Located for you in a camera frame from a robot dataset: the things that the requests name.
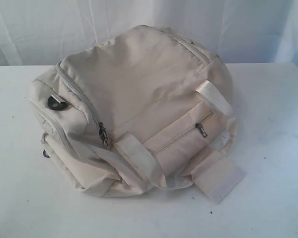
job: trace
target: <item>metal zipper pull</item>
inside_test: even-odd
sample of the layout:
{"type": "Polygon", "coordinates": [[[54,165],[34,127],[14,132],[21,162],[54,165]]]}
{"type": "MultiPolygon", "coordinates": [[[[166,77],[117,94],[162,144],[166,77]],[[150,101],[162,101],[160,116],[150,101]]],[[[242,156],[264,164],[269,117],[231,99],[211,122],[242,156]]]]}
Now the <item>metal zipper pull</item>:
{"type": "Polygon", "coordinates": [[[195,128],[199,130],[199,132],[202,134],[203,138],[207,137],[208,134],[205,132],[205,130],[203,129],[203,126],[201,123],[196,123],[195,124],[195,128]]]}
{"type": "Polygon", "coordinates": [[[99,127],[98,134],[99,134],[105,148],[107,149],[109,146],[111,146],[112,139],[110,137],[108,137],[106,128],[104,127],[104,123],[100,122],[98,124],[98,127],[99,127]]]}

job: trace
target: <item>zipper track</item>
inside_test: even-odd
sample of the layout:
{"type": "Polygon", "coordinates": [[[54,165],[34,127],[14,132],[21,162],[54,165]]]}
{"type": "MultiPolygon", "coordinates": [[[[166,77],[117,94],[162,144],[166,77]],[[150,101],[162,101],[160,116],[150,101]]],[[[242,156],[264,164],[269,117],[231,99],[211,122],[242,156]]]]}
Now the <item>zipper track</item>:
{"type": "Polygon", "coordinates": [[[40,106],[36,105],[33,101],[29,100],[30,104],[38,111],[38,113],[47,120],[50,125],[52,126],[53,130],[57,133],[59,136],[61,143],[63,144],[64,148],[67,150],[67,152],[72,155],[74,158],[78,158],[77,153],[75,152],[74,148],[71,146],[69,140],[67,139],[65,132],[60,125],[60,123],[50,114],[48,114],[44,109],[42,109],[40,106]]]}
{"type": "Polygon", "coordinates": [[[208,64],[210,62],[210,59],[203,54],[201,51],[199,51],[196,47],[194,47],[192,44],[188,44],[185,40],[183,40],[182,38],[175,36],[175,35],[171,35],[169,33],[164,32],[165,34],[171,36],[173,39],[175,39],[177,42],[179,42],[180,44],[182,44],[185,48],[187,48],[191,53],[193,53],[197,58],[199,58],[200,60],[202,60],[204,62],[204,64],[208,64]]]}
{"type": "MultiPolygon", "coordinates": [[[[213,112],[209,112],[203,119],[201,120],[198,120],[196,123],[204,123],[207,119],[209,119],[214,113],[213,112]]],[[[156,151],[153,152],[152,155],[157,155],[159,154],[160,152],[166,150],[168,147],[170,147],[171,145],[173,145],[175,142],[177,142],[178,140],[180,140],[182,137],[186,136],[188,133],[196,130],[195,128],[195,124],[193,124],[193,126],[187,128],[185,131],[181,132],[181,134],[172,139],[171,141],[167,142],[166,144],[164,144],[162,147],[160,147],[159,149],[157,149],[156,151]]]]}
{"type": "Polygon", "coordinates": [[[58,71],[58,73],[61,76],[61,79],[63,80],[63,82],[65,83],[65,85],[82,101],[84,102],[88,109],[90,110],[90,112],[92,113],[93,119],[96,122],[97,127],[99,128],[99,116],[98,113],[95,109],[95,107],[92,105],[92,103],[89,101],[89,99],[85,96],[85,94],[82,92],[82,90],[73,82],[73,80],[71,79],[71,77],[69,77],[64,70],[61,67],[61,62],[58,62],[56,64],[56,69],[58,71]]]}

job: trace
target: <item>beige backpack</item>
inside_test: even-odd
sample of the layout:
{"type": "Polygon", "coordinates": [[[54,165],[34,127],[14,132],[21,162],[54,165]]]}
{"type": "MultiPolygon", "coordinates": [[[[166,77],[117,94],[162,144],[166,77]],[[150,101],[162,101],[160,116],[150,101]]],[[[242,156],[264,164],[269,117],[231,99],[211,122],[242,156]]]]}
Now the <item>beige backpack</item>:
{"type": "Polygon", "coordinates": [[[244,176],[225,157],[236,136],[229,72],[170,28],[137,26],[65,57],[29,101],[44,155],[88,194],[196,184],[220,202],[244,176]]]}

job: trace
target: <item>white curtain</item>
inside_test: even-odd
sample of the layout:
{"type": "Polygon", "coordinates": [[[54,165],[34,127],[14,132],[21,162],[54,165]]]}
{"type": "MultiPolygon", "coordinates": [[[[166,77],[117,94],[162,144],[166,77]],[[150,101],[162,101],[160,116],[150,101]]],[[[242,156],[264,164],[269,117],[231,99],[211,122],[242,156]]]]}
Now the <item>white curtain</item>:
{"type": "Polygon", "coordinates": [[[55,64],[140,24],[174,28],[225,62],[298,66],[298,0],[0,0],[0,65],[55,64]]]}

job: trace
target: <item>zipper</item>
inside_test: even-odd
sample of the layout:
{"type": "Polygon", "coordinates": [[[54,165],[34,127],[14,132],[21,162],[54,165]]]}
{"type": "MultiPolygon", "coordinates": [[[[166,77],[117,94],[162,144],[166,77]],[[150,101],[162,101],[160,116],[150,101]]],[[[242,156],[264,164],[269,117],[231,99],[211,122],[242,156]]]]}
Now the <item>zipper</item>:
{"type": "Polygon", "coordinates": [[[165,145],[163,145],[162,147],[160,147],[159,149],[157,149],[156,151],[153,152],[152,155],[157,155],[160,152],[162,152],[163,150],[166,150],[167,148],[169,148],[171,145],[173,145],[174,143],[176,143],[178,140],[180,140],[181,138],[183,138],[184,136],[186,136],[187,134],[191,133],[194,130],[199,130],[199,132],[202,134],[202,137],[205,138],[207,137],[207,133],[205,132],[205,130],[203,129],[202,124],[209,119],[211,116],[213,115],[213,112],[209,112],[203,119],[198,120],[193,126],[187,128],[185,131],[183,131],[178,137],[172,139],[171,141],[169,141],[168,143],[166,143],[165,145]]]}
{"type": "Polygon", "coordinates": [[[42,109],[38,105],[36,105],[33,101],[29,100],[31,105],[38,111],[38,113],[49,122],[53,130],[56,132],[58,137],[61,140],[61,143],[63,144],[63,147],[66,149],[66,151],[72,155],[74,158],[78,158],[77,153],[75,152],[74,148],[71,146],[69,140],[67,139],[65,132],[63,130],[63,127],[61,124],[56,120],[52,115],[46,112],[46,110],[42,109]]]}
{"type": "Polygon", "coordinates": [[[84,102],[88,109],[90,110],[93,120],[95,121],[98,127],[98,134],[105,146],[105,148],[111,146],[112,139],[108,136],[106,132],[106,128],[104,127],[104,123],[102,123],[99,119],[98,113],[93,106],[93,104],[89,101],[89,99],[85,96],[82,90],[74,83],[74,81],[67,75],[67,73],[62,69],[61,62],[56,64],[57,72],[60,74],[61,79],[65,83],[65,85],[82,101],[84,102]]]}
{"type": "Polygon", "coordinates": [[[185,48],[187,48],[190,52],[192,52],[197,58],[199,58],[201,61],[203,61],[204,64],[208,64],[210,62],[210,59],[205,54],[203,54],[201,51],[199,51],[194,45],[189,44],[188,42],[186,42],[185,40],[183,40],[182,38],[180,38],[178,36],[171,35],[166,32],[165,32],[165,34],[171,36],[177,42],[182,44],[185,48]]]}

